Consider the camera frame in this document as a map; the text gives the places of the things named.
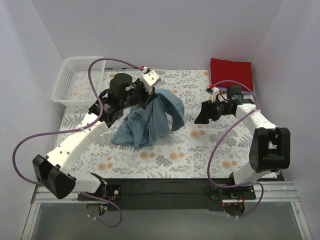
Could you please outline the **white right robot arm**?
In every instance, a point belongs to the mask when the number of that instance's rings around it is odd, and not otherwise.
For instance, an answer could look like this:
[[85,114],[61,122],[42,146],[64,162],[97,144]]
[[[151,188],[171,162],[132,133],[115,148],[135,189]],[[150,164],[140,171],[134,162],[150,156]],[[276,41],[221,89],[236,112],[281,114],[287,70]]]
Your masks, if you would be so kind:
[[286,127],[278,127],[260,111],[258,100],[244,97],[242,85],[234,84],[226,89],[226,97],[213,84],[207,88],[211,99],[202,102],[195,124],[207,125],[222,116],[235,116],[237,123],[243,123],[252,134],[248,162],[233,172],[225,185],[209,182],[218,188],[226,189],[227,195],[237,199],[245,192],[246,186],[258,179],[290,166],[291,133]]

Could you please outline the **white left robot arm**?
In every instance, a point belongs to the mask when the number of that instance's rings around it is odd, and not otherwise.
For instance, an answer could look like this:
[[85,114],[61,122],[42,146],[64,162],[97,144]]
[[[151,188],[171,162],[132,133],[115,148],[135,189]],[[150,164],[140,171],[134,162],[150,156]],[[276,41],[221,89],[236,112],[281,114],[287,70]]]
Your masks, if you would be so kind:
[[76,160],[91,143],[106,132],[115,121],[123,116],[124,109],[140,106],[146,108],[157,95],[155,86],[160,76],[151,70],[136,81],[126,73],[117,73],[109,82],[109,88],[100,93],[99,99],[89,108],[78,127],[61,144],[46,156],[37,155],[33,167],[37,180],[58,199],[72,192],[85,192],[95,200],[107,194],[107,181],[90,173],[70,175]]

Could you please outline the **blue-grey t shirt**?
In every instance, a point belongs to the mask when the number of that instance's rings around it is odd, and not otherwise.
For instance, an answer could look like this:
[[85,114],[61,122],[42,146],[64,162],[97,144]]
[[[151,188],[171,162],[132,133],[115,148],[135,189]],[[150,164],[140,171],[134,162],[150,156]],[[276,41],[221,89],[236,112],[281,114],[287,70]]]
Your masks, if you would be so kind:
[[155,93],[156,98],[145,109],[139,105],[130,108],[113,135],[113,144],[140,150],[185,125],[183,101],[167,89],[158,88]]

